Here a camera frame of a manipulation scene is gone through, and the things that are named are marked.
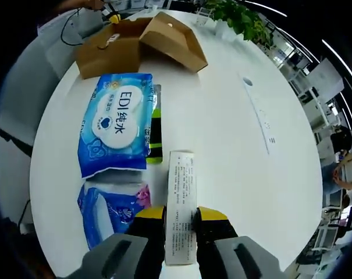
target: packaging label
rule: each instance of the packaging label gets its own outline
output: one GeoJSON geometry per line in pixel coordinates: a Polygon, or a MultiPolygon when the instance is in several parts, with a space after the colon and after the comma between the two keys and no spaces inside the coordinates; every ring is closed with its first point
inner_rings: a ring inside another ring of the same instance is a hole
{"type": "Polygon", "coordinates": [[[172,151],[169,159],[165,263],[196,262],[196,234],[191,230],[197,209],[194,154],[172,151]]]}

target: desk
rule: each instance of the desk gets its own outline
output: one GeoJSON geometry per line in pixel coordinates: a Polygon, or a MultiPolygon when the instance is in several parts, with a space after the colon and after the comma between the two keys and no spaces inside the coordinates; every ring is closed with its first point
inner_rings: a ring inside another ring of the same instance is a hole
{"type": "MultiPolygon", "coordinates": [[[[195,153],[200,206],[226,214],[238,235],[274,254],[284,270],[321,218],[318,152],[306,115],[275,65],[252,42],[229,44],[213,22],[166,11],[190,26],[209,66],[191,74],[172,60],[143,61],[140,72],[162,85],[163,163],[149,166],[153,205],[166,202],[169,152],[195,153]],[[248,94],[242,81],[253,86],[248,94]],[[270,153],[257,113],[275,136],[270,153]]],[[[82,80],[74,63],[55,89],[37,131],[30,170],[31,208],[39,242],[56,276],[81,265],[88,251],[77,196],[83,184],[77,146],[98,78],[82,80]]],[[[199,278],[198,265],[165,267],[162,278],[199,278]]]]}

